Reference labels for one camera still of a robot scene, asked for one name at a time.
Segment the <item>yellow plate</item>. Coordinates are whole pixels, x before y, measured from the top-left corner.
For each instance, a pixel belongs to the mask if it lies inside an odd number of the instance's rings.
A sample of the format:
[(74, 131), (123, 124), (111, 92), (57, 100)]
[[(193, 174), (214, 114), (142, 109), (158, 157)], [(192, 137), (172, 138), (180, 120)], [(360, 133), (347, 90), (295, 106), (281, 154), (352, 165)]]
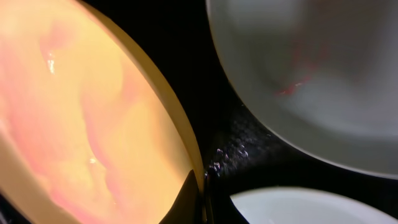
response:
[(31, 223), (160, 223), (195, 134), (149, 56), (82, 1), (1, 2), (1, 195)]

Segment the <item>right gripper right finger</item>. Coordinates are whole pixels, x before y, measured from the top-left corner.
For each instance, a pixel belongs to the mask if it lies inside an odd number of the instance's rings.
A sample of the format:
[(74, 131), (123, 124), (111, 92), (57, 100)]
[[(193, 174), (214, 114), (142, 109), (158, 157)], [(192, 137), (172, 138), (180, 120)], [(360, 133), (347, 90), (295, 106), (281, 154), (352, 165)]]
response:
[(208, 174), (205, 181), (205, 204), (208, 223), (248, 224), (223, 189), (216, 174)]

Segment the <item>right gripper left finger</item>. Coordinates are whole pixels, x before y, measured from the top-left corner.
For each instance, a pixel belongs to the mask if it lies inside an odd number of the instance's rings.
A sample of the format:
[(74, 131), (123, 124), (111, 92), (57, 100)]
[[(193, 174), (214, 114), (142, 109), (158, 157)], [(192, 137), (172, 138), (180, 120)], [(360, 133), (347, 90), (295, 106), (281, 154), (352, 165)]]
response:
[(191, 170), (171, 209), (160, 224), (202, 224), (203, 204), (195, 173)]

